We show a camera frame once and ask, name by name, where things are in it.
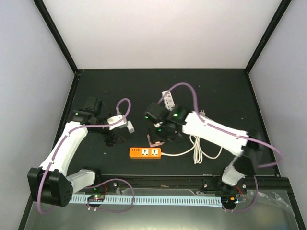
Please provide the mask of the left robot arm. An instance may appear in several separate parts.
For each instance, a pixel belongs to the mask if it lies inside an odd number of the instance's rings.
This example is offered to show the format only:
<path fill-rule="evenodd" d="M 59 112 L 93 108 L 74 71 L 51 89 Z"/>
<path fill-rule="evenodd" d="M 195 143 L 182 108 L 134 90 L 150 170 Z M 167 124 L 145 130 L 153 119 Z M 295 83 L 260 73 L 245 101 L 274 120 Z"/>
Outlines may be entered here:
<path fill-rule="evenodd" d="M 38 168 L 31 168 L 27 179 L 31 197 L 41 204 L 65 207 L 73 194 L 88 187 L 98 191 L 103 186 L 103 179 L 97 176 L 97 170 L 81 169 L 68 175 L 69 164 L 83 139 L 89 131 L 104 135 L 113 135 L 112 130 L 127 124 L 126 117 L 116 106 L 116 115 L 100 118 L 102 102 L 88 98 L 82 109 L 72 111 L 65 124 L 62 135 L 48 157 Z"/>

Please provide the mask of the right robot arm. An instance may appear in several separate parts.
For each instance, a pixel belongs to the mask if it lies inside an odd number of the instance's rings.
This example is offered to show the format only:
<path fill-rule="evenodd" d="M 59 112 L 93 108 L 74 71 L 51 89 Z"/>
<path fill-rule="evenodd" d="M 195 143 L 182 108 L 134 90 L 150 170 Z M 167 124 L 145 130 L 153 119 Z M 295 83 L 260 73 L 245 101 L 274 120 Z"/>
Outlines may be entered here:
<path fill-rule="evenodd" d="M 252 133 L 221 125 L 180 105 L 167 110 L 151 103 L 144 117 L 154 124 L 150 134 L 153 142 L 174 141 L 182 135 L 191 135 L 230 152 L 234 159 L 218 181 L 221 192 L 230 193 L 241 179 L 256 175 L 262 152 L 260 141 Z"/>

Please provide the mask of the pink plug adapter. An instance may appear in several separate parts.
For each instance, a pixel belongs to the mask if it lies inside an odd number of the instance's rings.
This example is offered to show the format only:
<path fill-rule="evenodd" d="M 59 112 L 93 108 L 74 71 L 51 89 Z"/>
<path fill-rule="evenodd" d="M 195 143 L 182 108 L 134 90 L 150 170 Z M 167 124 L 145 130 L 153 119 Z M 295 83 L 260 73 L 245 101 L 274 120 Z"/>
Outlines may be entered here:
<path fill-rule="evenodd" d="M 151 140 L 150 140 L 150 135 L 149 135 L 149 134 L 147 135 L 147 139 L 148 139 L 149 146 L 150 146 L 151 148 L 161 146 L 161 145 L 163 145 L 163 144 L 165 143 L 165 142 L 160 142 L 160 141 L 151 142 Z"/>

